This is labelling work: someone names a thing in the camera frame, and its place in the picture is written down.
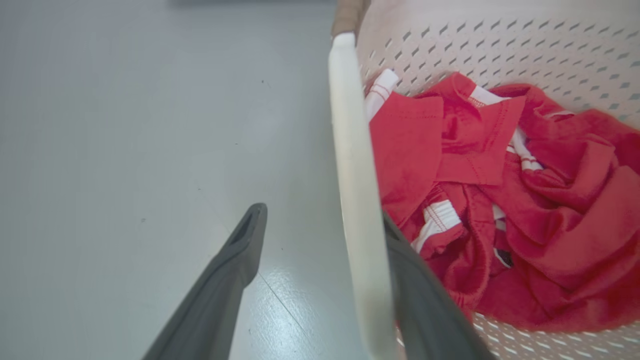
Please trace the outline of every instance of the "pile of red clothes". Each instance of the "pile of red clothes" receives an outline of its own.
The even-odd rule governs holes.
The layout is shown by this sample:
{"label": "pile of red clothes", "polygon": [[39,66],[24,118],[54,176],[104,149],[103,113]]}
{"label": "pile of red clothes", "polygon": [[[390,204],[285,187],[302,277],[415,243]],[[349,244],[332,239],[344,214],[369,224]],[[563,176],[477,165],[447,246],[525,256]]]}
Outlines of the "pile of red clothes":
{"label": "pile of red clothes", "polygon": [[380,197],[467,314],[521,329],[640,319],[640,132],[461,74],[370,123]]}

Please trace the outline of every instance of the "laundry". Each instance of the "laundry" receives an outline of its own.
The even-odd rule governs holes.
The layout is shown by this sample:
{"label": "laundry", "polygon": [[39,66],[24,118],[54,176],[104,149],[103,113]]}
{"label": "laundry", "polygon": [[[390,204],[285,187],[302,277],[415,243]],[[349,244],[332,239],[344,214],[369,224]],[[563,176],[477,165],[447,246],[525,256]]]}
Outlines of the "laundry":
{"label": "laundry", "polygon": [[640,319],[640,132],[453,74],[370,123],[382,206],[455,303],[521,329]]}

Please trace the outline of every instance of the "red fabric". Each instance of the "red fabric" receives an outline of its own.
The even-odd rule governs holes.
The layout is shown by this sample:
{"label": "red fabric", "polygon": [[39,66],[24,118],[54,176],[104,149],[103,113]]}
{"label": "red fabric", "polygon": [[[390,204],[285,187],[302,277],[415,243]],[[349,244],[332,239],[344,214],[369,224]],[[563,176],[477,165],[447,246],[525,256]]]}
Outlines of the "red fabric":
{"label": "red fabric", "polygon": [[[474,87],[455,74],[376,114],[383,209],[412,241],[423,209],[451,202],[461,224],[420,255],[467,314],[545,331],[640,319],[640,132],[596,110],[553,115],[564,109],[530,85],[492,90],[513,99],[489,106],[469,98]],[[516,125],[544,170],[523,171],[506,152]]]}

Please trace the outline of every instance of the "glossy floor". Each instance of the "glossy floor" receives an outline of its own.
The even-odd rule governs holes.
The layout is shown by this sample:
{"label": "glossy floor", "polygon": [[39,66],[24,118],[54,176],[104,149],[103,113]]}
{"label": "glossy floor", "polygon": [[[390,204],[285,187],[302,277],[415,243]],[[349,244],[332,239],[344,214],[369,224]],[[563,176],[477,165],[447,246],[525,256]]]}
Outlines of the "glossy floor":
{"label": "glossy floor", "polygon": [[267,234],[230,358],[365,358],[333,9],[0,3],[1,359],[139,359],[253,202]]}

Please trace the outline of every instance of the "laundry basket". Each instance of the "laundry basket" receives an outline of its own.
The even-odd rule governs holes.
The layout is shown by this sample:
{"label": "laundry basket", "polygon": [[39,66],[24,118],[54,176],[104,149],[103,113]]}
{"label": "laundry basket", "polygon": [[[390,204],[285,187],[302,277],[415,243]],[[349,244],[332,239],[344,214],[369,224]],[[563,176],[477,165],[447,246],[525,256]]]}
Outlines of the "laundry basket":
{"label": "laundry basket", "polygon": [[[570,111],[596,108],[640,129],[639,31],[638,0],[339,1],[329,61],[334,142],[356,310],[372,357],[395,357],[395,334],[365,84],[383,69],[400,77],[403,95],[454,71],[483,88],[532,83]],[[502,359],[640,358],[638,323],[550,334],[476,315],[474,326]]]}

